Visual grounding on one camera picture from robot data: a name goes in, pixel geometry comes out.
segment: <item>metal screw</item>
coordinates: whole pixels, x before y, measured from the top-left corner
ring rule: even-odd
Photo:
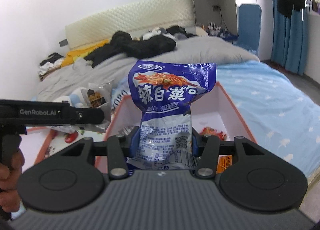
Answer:
[[[110,171],[110,173],[115,177],[120,177],[125,175],[127,171],[124,168],[114,168]]]
[[[203,177],[211,176],[213,174],[213,170],[210,168],[201,168],[198,169],[198,174]]]

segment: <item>blue snack bag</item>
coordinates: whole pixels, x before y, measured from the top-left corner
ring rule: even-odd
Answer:
[[[142,111],[140,142],[128,163],[140,169],[192,169],[190,104],[212,90],[216,64],[138,60],[128,75],[133,102]]]

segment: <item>blue curtain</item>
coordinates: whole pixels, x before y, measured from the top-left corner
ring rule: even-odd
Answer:
[[[273,0],[274,33],[271,60],[286,70],[302,75],[308,53],[308,15],[292,11],[286,18],[277,10],[278,0]]]

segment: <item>light blue bedsheet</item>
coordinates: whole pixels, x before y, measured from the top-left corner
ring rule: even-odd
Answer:
[[[217,81],[263,148],[309,177],[320,165],[320,107],[278,71],[249,61],[217,67]]]

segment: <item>black ribbed surface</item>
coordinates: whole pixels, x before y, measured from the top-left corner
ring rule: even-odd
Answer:
[[[11,225],[16,230],[307,230],[313,223],[297,210],[244,211],[228,202],[214,182],[189,171],[137,170],[128,179],[112,181],[85,208],[59,215],[28,210]]]

